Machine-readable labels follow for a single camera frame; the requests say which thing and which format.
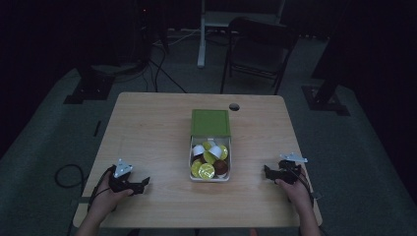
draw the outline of dark background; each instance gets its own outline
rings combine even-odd
[[[200,27],[200,1],[160,2],[168,28]],[[207,9],[274,13],[276,5],[277,0],[208,0]],[[1,156],[57,80],[75,68],[77,55],[91,64],[138,59],[134,29],[160,16],[141,15],[134,6],[129,0],[1,3]],[[416,13],[411,1],[291,0],[282,16],[304,36],[330,37],[314,77],[354,90],[414,201]]]

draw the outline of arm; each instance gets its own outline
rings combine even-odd
[[[280,179],[276,179],[275,183],[285,191],[288,199],[295,205],[295,209],[300,216],[301,235],[320,236],[319,224],[313,212],[309,193],[304,185],[299,180],[293,185],[289,185]]]
[[[107,172],[100,186],[98,187],[98,194],[92,205],[89,209],[89,212],[86,215],[86,218],[83,220],[80,228],[78,229],[76,236],[93,236],[97,235],[98,227],[101,222],[105,219],[107,214],[109,214],[117,204],[133,194],[133,190],[125,190],[119,193],[114,193],[108,186],[108,177],[110,172]]]

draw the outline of stand base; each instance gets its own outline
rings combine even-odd
[[[105,100],[110,93],[115,80],[113,76],[94,74],[97,83],[93,87],[86,88],[86,82],[80,80],[72,95],[65,98],[64,104],[82,104],[84,100]]]
[[[309,104],[311,110],[335,111],[339,116],[350,116],[349,111],[345,105],[340,104],[337,95],[334,94],[328,103],[319,103],[315,101],[315,96],[319,90],[317,87],[301,87],[304,96]]]

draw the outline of table top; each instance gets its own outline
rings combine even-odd
[[[229,110],[230,179],[222,183],[192,182],[192,109],[228,110],[230,103],[240,106],[238,111]],[[298,226],[293,205],[263,171],[265,164],[277,169],[279,155],[290,152],[301,155],[280,96],[123,92],[116,101],[83,197],[89,197],[105,169],[122,158],[134,166],[130,182],[147,177],[150,182],[142,195],[120,203],[102,227]],[[321,224],[317,203],[314,211]],[[73,221],[76,227],[86,214],[87,204],[80,203]]]

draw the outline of green box lid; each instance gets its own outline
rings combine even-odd
[[[194,137],[230,137],[228,111],[194,109],[191,135]]]

